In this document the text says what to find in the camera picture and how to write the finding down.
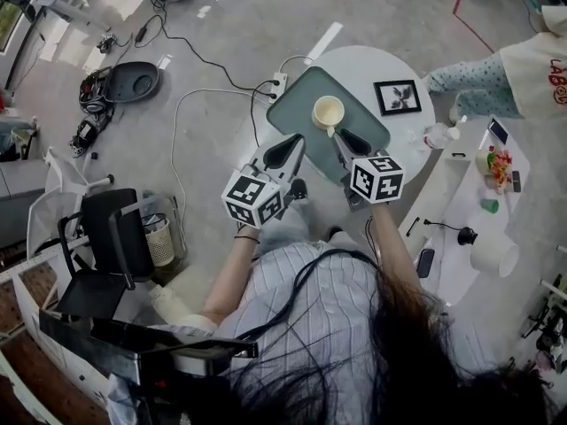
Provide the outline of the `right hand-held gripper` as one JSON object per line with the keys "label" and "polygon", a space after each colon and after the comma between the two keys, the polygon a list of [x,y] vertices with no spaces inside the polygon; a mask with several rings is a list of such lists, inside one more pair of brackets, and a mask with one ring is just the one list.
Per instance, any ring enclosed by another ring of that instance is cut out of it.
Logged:
{"label": "right hand-held gripper", "polygon": [[352,212],[401,197],[406,172],[395,158],[386,156],[385,149],[373,147],[346,128],[335,132],[332,142],[338,162],[345,170],[340,181]]}

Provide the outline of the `grey-green rectangular tray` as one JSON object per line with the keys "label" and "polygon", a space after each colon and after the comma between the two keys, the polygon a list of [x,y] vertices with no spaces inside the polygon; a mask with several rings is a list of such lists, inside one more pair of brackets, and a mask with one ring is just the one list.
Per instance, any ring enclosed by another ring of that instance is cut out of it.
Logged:
{"label": "grey-green rectangular tray", "polygon": [[327,133],[312,121],[315,102],[320,97],[338,98],[345,107],[340,123],[366,140],[374,151],[387,148],[391,140],[388,129],[353,94],[319,66],[308,68],[267,110],[267,120],[280,133],[299,133],[306,140],[306,156],[328,180],[336,184],[346,175],[338,162]]}

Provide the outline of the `cream cup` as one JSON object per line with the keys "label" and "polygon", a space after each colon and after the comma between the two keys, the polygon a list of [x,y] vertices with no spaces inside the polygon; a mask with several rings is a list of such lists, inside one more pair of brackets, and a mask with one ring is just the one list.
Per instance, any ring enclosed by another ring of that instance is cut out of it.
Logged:
{"label": "cream cup", "polygon": [[345,117],[345,107],[342,101],[334,96],[320,97],[314,104],[311,120],[320,130],[332,138],[337,127]]}

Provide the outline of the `person's grey trousers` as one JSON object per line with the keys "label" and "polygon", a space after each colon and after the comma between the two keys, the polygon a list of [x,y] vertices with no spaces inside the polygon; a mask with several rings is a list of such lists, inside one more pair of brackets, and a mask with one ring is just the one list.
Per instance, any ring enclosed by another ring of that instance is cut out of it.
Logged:
{"label": "person's grey trousers", "polygon": [[[315,243],[310,233],[312,206],[308,198],[292,201],[285,210],[282,219],[274,218],[262,227],[260,231],[260,244],[255,252],[262,256],[270,251],[283,248],[292,243]],[[323,238],[333,248],[366,251],[352,239],[344,230],[332,236]]]}

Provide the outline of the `white power strip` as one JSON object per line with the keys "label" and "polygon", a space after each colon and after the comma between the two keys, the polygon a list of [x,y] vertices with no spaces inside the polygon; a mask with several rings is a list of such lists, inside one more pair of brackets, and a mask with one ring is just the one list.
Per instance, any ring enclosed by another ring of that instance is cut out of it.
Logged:
{"label": "white power strip", "polygon": [[269,92],[268,101],[270,104],[273,104],[286,90],[288,81],[288,74],[276,72],[274,73],[271,89]]}

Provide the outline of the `flower bouquet in vase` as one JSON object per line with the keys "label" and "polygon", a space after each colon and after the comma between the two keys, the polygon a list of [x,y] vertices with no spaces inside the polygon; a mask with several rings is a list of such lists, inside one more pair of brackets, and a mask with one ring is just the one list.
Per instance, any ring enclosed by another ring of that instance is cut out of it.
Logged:
{"label": "flower bouquet in vase", "polygon": [[512,157],[508,150],[490,145],[486,150],[479,150],[476,165],[484,177],[489,189],[503,194],[512,183]]}

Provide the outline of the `white lampshade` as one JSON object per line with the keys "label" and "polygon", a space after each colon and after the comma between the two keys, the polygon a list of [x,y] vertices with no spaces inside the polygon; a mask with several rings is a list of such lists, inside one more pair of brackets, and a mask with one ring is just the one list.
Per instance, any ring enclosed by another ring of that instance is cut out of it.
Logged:
{"label": "white lampshade", "polygon": [[471,246],[470,264],[492,276],[509,276],[519,259],[519,247],[502,231],[479,232]]}

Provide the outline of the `black oval case shell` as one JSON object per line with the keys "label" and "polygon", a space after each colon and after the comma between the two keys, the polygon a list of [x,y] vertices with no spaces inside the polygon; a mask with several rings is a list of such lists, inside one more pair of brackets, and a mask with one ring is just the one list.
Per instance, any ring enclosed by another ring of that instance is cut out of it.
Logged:
{"label": "black oval case shell", "polygon": [[115,66],[108,77],[105,99],[114,104],[153,97],[159,90],[160,70],[150,62],[133,61]]}

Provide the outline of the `person's striped shirt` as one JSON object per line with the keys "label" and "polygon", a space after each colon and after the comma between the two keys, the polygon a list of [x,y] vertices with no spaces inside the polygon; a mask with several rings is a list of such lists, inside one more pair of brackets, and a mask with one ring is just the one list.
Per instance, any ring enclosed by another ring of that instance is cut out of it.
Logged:
{"label": "person's striped shirt", "polygon": [[254,253],[235,312],[211,335],[258,344],[178,389],[190,425],[485,425],[515,404],[507,371],[453,360],[432,297],[396,297],[359,251],[292,243]]}

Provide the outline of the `cream plastic bin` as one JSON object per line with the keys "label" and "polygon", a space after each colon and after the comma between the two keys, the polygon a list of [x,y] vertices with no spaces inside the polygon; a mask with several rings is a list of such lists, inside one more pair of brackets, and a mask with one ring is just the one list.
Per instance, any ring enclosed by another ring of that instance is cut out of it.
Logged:
{"label": "cream plastic bin", "polygon": [[171,289],[156,285],[149,292],[151,306],[165,322],[162,328],[171,328],[190,336],[211,336],[218,328],[209,318],[193,313]]}

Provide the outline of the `small black device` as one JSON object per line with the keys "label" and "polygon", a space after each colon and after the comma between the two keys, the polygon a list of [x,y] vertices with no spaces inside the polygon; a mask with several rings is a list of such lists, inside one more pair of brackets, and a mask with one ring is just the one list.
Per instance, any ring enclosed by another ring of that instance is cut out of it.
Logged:
{"label": "small black device", "polygon": [[85,118],[79,124],[76,134],[72,137],[70,147],[76,156],[81,156],[96,141],[98,126],[91,118]]}

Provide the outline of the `black worn rig bar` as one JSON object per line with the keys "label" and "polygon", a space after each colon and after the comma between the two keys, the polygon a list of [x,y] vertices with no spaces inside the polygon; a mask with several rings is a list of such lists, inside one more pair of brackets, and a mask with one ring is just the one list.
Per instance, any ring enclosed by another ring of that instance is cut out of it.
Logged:
{"label": "black worn rig bar", "polygon": [[219,375],[234,358],[255,359],[254,341],[187,336],[131,323],[101,319],[70,321],[65,315],[39,312],[40,330],[91,366],[141,382],[143,372],[172,367],[195,376]]}

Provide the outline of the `white mesh chair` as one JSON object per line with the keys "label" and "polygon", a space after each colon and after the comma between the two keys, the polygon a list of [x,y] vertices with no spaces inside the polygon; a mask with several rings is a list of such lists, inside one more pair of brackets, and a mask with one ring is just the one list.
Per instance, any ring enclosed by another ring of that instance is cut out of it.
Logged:
{"label": "white mesh chair", "polygon": [[112,174],[89,182],[74,160],[50,146],[44,156],[48,167],[45,192],[28,209],[27,258],[58,238],[58,222],[81,209],[82,200],[94,189],[114,183]]}

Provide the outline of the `black picture frame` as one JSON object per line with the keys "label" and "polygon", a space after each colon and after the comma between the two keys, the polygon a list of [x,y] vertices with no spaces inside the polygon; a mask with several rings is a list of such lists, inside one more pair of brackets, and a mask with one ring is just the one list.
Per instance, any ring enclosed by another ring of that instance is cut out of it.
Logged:
{"label": "black picture frame", "polygon": [[373,86],[383,116],[422,111],[416,83],[413,80],[376,81]]}

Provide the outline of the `metal tube frame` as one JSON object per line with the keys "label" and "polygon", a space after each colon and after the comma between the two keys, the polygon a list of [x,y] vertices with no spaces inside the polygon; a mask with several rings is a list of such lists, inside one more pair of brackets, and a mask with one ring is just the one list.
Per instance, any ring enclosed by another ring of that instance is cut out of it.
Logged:
{"label": "metal tube frame", "polygon": [[182,261],[185,259],[187,247],[183,230],[182,214],[178,208],[176,198],[168,194],[159,194],[154,191],[143,190],[141,199],[141,219],[154,213],[164,213],[170,221],[170,232],[175,249],[175,259],[170,264],[174,261]]}

